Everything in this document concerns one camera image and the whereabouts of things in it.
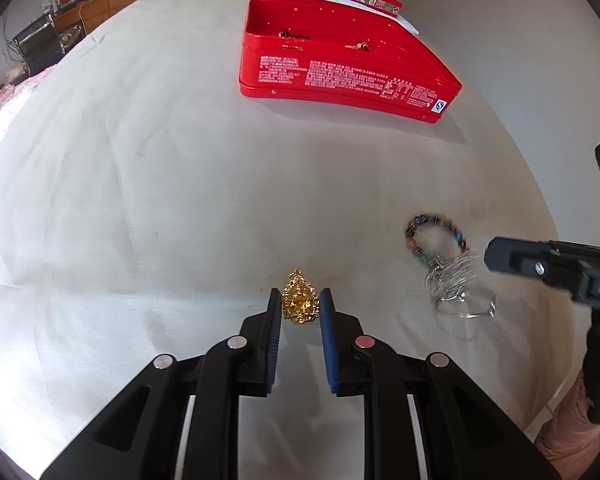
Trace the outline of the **red tin box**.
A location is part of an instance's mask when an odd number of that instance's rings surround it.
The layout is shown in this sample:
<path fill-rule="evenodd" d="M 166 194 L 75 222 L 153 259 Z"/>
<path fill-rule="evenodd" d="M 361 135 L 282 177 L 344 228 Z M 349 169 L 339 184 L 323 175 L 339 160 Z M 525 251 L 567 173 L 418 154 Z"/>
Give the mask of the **red tin box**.
<path fill-rule="evenodd" d="M 434 124 L 462 84 L 385 15 L 326 0 L 249 0 L 243 96 L 340 104 Z"/>

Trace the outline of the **gold pendant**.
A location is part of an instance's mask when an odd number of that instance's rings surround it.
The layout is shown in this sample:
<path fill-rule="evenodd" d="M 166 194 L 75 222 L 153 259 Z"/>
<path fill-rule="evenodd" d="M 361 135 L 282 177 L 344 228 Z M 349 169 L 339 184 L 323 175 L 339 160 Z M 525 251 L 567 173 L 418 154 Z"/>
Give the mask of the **gold pendant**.
<path fill-rule="evenodd" d="M 306 324 L 320 317 L 320 300 L 315 287 L 301 269 L 294 269 L 282 291 L 284 319 L 292 324 Z"/>

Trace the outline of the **black office chair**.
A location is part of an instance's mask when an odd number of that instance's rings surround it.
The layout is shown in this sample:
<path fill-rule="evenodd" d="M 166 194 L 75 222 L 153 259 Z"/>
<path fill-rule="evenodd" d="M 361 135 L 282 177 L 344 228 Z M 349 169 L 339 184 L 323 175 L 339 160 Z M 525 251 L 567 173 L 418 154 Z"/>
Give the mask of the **black office chair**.
<path fill-rule="evenodd" d="M 43 14 L 12 38 L 29 76 L 58 63 L 66 47 L 50 14 Z"/>

